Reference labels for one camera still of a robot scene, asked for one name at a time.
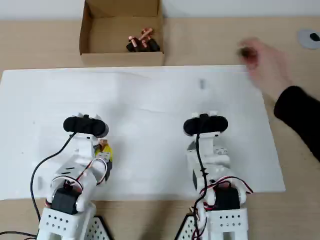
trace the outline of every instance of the copper object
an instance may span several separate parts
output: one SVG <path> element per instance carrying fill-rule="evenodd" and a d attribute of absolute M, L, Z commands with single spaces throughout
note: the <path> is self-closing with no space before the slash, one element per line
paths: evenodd
<path fill-rule="evenodd" d="M 148 45 L 147 45 L 146 40 L 143 39 L 141 43 L 142 43 L 142 46 L 143 46 L 144 48 L 146 48 L 146 49 L 148 48 Z"/>
<path fill-rule="evenodd" d="M 137 42 L 135 40 L 135 37 L 129 36 L 129 41 L 132 43 L 134 48 L 138 47 L 138 44 L 137 44 Z"/>
<path fill-rule="evenodd" d="M 140 41 L 142 39 L 144 39 L 145 37 L 147 37 L 149 34 L 151 34 L 154 30 L 150 27 L 150 28 L 144 28 L 141 32 L 141 36 L 138 38 Z"/>

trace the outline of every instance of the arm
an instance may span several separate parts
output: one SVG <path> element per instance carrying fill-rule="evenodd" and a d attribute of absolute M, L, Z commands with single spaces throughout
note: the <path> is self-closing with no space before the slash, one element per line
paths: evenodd
<path fill-rule="evenodd" d="M 274 115 L 296 131 L 313 155 L 320 160 L 320 102 L 298 86 L 290 86 L 280 95 Z"/>
<path fill-rule="evenodd" d="M 293 85 L 282 52 L 257 38 L 246 39 L 240 45 L 245 47 L 241 60 L 251 80 L 276 102 L 274 115 L 295 130 L 320 161 L 320 102 Z"/>

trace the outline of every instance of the black sleeve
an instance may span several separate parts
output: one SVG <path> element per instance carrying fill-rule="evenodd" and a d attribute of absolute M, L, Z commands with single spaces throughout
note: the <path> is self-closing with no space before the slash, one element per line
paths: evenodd
<path fill-rule="evenodd" d="M 298 86 L 290 86 L 280 95 L 274 115 L 295 130 L 320 161 L 320 102 Z"/>

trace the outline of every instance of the black wire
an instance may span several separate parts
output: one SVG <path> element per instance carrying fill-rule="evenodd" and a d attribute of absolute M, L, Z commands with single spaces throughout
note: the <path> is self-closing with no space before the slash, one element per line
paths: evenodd
<path fill-rule="evenodd" d="M 34 209 L 35 209 L 35 212 L 36 212 L 36 215 L 38 217 L 38 220 L 40 222 L 40 219 L 41 219 L 41 215 L 40 215 L 40 212 L 39 212 L 39 209 L 37 207 L 37 203 L 36 203 L 36 200 L 35 200 L 35 196 L 34 196 L 34 189 L 33 189 L 33 185 L 34 185 L 34 178 L 35 178 L 35 174 L 36 174 L 36 171 L 38 170 L 38 168 L 40 167 L 41 164 L 43 164 L 44 162 L 46 162 L 47 160 L 49 159 L 52 159 L 53 157 L 59 155 L 65 148 L 66 146 L 68 145 L 68 143 L 70 142 L 70 140 L 76 135 L 77 133 L 74 132 L 72 135 L 69 136 L 68 140 L 65 142 L 65 144 L 63 145 L 63 147 L 57 151 L 55 154 L 52 154 L 51 156 L 48 156 L 46 157 L 45 159 L 43 159 L 41 162 L 39 162 L 39 164 L 35 167 L 35 169 L 33 170 L 33 173 L 32 173 L 32 176 L 31 176 L 31 181 L 30 181 L 30 193 L 31 193 L 31 199 L 32 199 L 32 203 L 33 203 L 33 206 L 34 206 Z"/>
<path fill-rule="evenodd" d="M 193 218 L 194 218 L 194 226 L 195 226 L 195 232 L 196 232 L 196 238 L 198 239 L 201 235 L 200 235 L 200 232 L 199 232 L 199 227 L 198 227 L 198 222 L 197 222 L 197 213 L 196 213 L 196 210 L 197 210 L 197 204 L 205 198 L 206 194 L 207 194 L 207 188 L 208 188 L 208 183 L 207 183 L 207 173 L 206 173 L 206 169 L 202 163 L 202 160 L 201 160 L 201 156 L 200 156 L 200 150 L 199 150 L 199 138 L 200 138 L 200 133 L 202 131 L 202 128 L 205 124 L 205 120 L 202 120 L 202 124 L 201 126 L 199 127 L 198 129 L 198 133 L 196 135 L 196 139 L 195 139 L 195 149 L 196 149 L 196 155 L 198 157 L 198 160 L 199 160 L 199 164 L 200 164 L 200 171 L 202 172 L 202 176 L 203 176 L 203 180 L 204 180 L 204 192 L 203 194 L 195 201 L 194 203 L 194 206 L 193 206 Z"/>
<path fill-rule="evenodd" d="M 0 232 L 0 235 L 5 235 L 5 234 L 18 234 L 18 235 L 24 235 L 24 236 L 28 236 L 28 237 L 32 237 L 32 238 L 37 237 L 34 234 L 30 234 L 30 233 L 22 232 L 22 231 L 2 231 L 2 232 Z"/>

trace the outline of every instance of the white wall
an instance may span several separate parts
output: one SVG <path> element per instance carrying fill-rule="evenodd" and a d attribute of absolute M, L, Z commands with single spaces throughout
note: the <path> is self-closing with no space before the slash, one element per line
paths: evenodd
<path fill-rule="evenodd" d="M 162 0 L 167 17 L 320 15 L 320 0 Z M 0 0 L 0 19 L 78 19 L 84 0 Z"/>

